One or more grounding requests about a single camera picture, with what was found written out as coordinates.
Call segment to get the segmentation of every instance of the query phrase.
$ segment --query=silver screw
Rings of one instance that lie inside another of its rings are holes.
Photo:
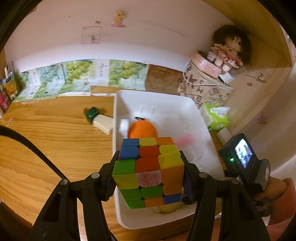
[[[68,183],[68,180],[63,179],[59,182],[61,185],[66,185]]]
[[[239,184],[239,180],[237,180],[236,178],[231,179],[231,182],[233,184]]]
[[[97,172],[94,172],[94,173],[91,175],[91,177],[92,177],[93,179],[96,179],[96,178],[98,178],[99,176],[100,176],[100,174],[97,173]]]
[[[199,176],[200,176],[201,178],[207,178],[207,174],[206,174],[205,172],[200,172],[200,173],[199,173]]]

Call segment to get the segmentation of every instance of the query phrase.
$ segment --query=rubik's cube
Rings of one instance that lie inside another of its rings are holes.
[[[181,201],[184,163],[172,138],[124,139],[118,159],[112,176],[129,208]]]

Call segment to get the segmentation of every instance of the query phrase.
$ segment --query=wooden table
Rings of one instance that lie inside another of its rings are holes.
[[[112,117],[113,97],[58,97],[12,103],[0,119],[33,142],[70,181],[85,179],[112,157],[112,136],[89,124],[83,114],[95,106]],[[221,143],[213,136],[217,148]],[[60,178],[22,144],[0,137],[0,198],[32,224]],[[118,240],[159,240],[190,228],[193,216],[165,225],[127,230],[116,219],[114,198],[103,203],[109,229]],[[78,202],[81,240],[86,240],[82,204]]]

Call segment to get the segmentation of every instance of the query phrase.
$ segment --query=green square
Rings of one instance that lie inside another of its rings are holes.
[[[126,204],[130,209],[146,207],[144,200],[126,201]]]
[[[90,124],[92,124],[93,119],[99,114],[99,110],[96,107],[92,107],[85,112],[86,119]]]
[[[126,189],[120,190],[125,201],[136,201],[142,198],[141,189]]]
[[[143,198],[155,198],[163,195],[163,187],[157,185],[154,187],[141,188]]]
[[[118,160],[114,164],[112,175],[136,173],[136,161],[134,159]]]

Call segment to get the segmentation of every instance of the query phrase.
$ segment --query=orange round object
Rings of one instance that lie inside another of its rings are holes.
[[[128,130],[128,138],[153,138],[157,137],[154,125],[149,121],[139,120],[131,125]]]

